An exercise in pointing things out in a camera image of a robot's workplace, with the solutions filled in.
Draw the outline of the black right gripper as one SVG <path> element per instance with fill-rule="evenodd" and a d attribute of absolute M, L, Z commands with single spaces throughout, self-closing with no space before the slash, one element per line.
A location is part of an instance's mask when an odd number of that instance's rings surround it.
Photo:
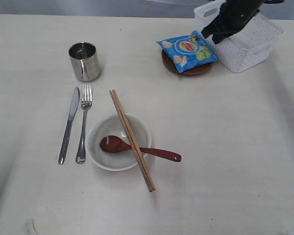
<path fill-rule="evenodd" d="M 218 17 L 213 19 L 201 31 L 206 39 L 212 37 L 214 44 L 241 31 L 259 12 L 263 4 L 279 4 L 283 0 L 227 0 L 220 7 Z"/>

